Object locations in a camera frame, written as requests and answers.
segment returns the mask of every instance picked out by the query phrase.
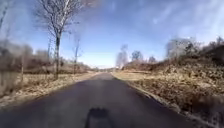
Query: tree trunk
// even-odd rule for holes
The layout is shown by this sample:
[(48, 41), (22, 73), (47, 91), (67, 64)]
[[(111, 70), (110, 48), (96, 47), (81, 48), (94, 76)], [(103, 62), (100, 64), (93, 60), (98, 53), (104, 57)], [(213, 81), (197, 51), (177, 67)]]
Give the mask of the tree trunk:
[(4, 86), (4, 71), (0, 71), (0, 86)]
[(75, 59), (75, 61), (74, 61), (74, 74), (76, 74), (76, 72), (77, 72), (77, 60)]
[(2, 17), (0, 18), (0, 30), (2, 28), (2, 24), (3, 24), (3, 21), (4, 21), (7, 10), (8, 10), (8, 5), (4, 8), (3, 13), (2, 13)]
[(24, 56), (22, 56), (22, 63), (21, 63), (21, 78), (20, 78), (20, 86), (23, 86), (23, 74), (24, 74)]
[(60, 37), (56, 38), (56, 46), (55, 46), (55, 72), (54, 79), (58, 79), (58, 71), (59, 71), (59, 45), (60, 45)]

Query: vegetation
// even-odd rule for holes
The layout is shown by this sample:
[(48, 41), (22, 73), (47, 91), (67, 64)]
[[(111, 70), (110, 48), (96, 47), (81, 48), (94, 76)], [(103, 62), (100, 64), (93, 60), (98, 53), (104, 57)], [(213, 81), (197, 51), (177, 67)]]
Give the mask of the vegetation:
[(140, 51), (134, 51), (131, 58), (134, 62), (143, 62), (143, 55)]
[[(29, 45), (17, 45), (9, 41), (0, 41), (0, 97), (11, 93), (25, 84), (24, 74), (42, 74), (51, 76), (54, 72), (53, 57), (47, 50), (33, 53)], [(76, 73), (86, 73), (90, 68), (83, 63), (76, 63)], [(60, 74), (73, 74), (73, 62), (60, 59)]]
[(219, 37), (200, 47), (192, 39), (174, 39), (167, 44), (167, 59), (132, 61), (114, 75), (200, 125), (223, 127), (223, 43)]
[(38, 0), (35, 15), (44, 25), (49, 33), (55, 38), (55, 73), (54, 78), (58, 79), (59, 73), (59, 47), (62, 33), (73, 24), (72, 18), (77, 15), (83, 7), (89, 3), (84, 0)]
[(36, 99), (43, 95), (57, 91), (65, 86), (69, 86), (74, 82), (88, 79), (96, 73), (84, 74), (59, 74), (58, 80), (53, 79), (53, 75), (45, 76), (43, 74), (24, 74), (23, 87), (18, 87), (17, 83), (20, 78), (17, 77), (15, 83), (16, 88), (11, 93), (1, 96), (0, 109), (7, 106), (17, 106), (24, 102)]
[(156, 63), (156, 58), (153, 57), (153, 56), (150, 56), (150, 57), (149, 57), (149, 60), (148, 60), (148, 63), (149, 63), (149, 64), (155, 64), (155, 63)]
[(121, 69), (128, 62), (127, 49), (128, 49), (128, 46), (123, 45), (121, 47), (121, 51), (117, 55), (116, 67), (119, 68), (119, 69)]

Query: brown grass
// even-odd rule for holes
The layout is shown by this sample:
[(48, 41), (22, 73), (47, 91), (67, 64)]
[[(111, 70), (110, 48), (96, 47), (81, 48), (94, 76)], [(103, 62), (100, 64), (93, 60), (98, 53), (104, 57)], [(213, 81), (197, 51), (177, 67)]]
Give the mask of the brown grass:
[(75, 82), (85, 80), (96, 73), (85, 74), (63, 74), (59, 75), (59, 79), (53, 81), (52, 75), (24, 75), (24, 83), (12, 93), (5, 95), (0, 99), (0, 109), (6, 106), (16, 106), (28, 100), (38, 98), (40, 96), (49, 94), (53, 91), (59, 90), (65, 86), (71, 85)]
[(113, 73), (140, 92), (155, 98), (174, 111), (197, 117), (206, 126), (223, 126), (224, 80), (208, 80), (185, 74)]

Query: field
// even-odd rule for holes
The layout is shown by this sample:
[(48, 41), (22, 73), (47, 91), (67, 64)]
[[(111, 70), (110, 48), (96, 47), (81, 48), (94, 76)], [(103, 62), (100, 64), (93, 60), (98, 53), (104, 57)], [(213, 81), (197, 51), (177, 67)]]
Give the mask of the field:
[[(47, 95), (53, 91), (59, 90), (65, 86), (69, 86), (75, 82), (85, 80), (96, 73), (84, 73), (84, 74), (61, 74), (58, 80), (54, 81), (52, 75), (24, 75), (22, 86), (15, 87), (15, 89), (4, 95), (0, 99), (0, 109), (6, 106), (16, 106), (23, 102), (38, 98), (43, 95)], [(17, 78), (16, 85), (20, 81), (20, 77)]]

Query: bare tree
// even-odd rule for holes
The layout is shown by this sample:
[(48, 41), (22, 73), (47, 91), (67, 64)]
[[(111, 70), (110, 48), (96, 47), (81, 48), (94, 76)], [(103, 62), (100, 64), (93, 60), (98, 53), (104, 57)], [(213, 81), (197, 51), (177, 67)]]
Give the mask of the bare tree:
[(140, 51), (134, 51), (132, 53), (132, 61), (133, 62), (142, 62), (143, 61), (143, 55)]
[(12, 91), (17, 78), (16, 73), (12, 72), (12, 59), (12, 54), (0, 46), (0, 96)]
[(121, 47), (121, 51), (117, 55), (116, 67), (119, 69), (121, 69), (128, 62), (127, 48), (127, 45), (123, 45)]
[(219, 36), (219, 37), (216, 39), (216, 43), (217, 43), (218, 46), (220, 46), (220, 45), (224, 45), (224, 39), (223, 39), (222, 37)]
[(77, 68), (78, 68), (78, 65), (77, 65), (77, 62), (78, 62), (78, 58), (81, 56), (81, 53), (80, 53), (80, 36), (76, 36), (75, 38), (75, 43), (74, 43), (74, 67), (73, 67), (73, 71), (74, 71), (74, 74), (77, 72)]
[(150, 63), (150, 64), (154, 64), (154, 63), (156, 63), (156, 59), (155, 59), (155, 57), (154, 57), (154, 56), (150, 56), (150, 57), (149, 57), (149, 60), (148, 60), (148, 63)]
[(170, 59), (178, 58), (182, 55), (192, 55), (199, 51), (200, 43), (194, 39), (177, 38), (172, 39), (166, 46), (167, 57)]
[(2, 11), (2, 12), (0, 12), (0, 13), (2, 13), (2, 14), (0, 15), (0, 16), (1, 16), (1, 17), (0, 17), (0, 30), (1, 30), (3, 21), (4, 21), (4, 19), (5, 19), (6, 13), (7, 13), (8, 8), (9, 8), (9, 1), (7, 1), (7, 0), (5, 0), (5, 1), (1, 1), (1, 2), (0, 2), (0, 6), (3, 6), (3, 7), (1, 7), (2, 10), (0, 10), (0, 11)]
[(61, 35), (71, 24), (72, 17), (85, 7), (84, 0), (38, 0), (39, 6), (35, 10), (36, 16), (55, 37), (55, 79), (59, 71), (59, 47)]

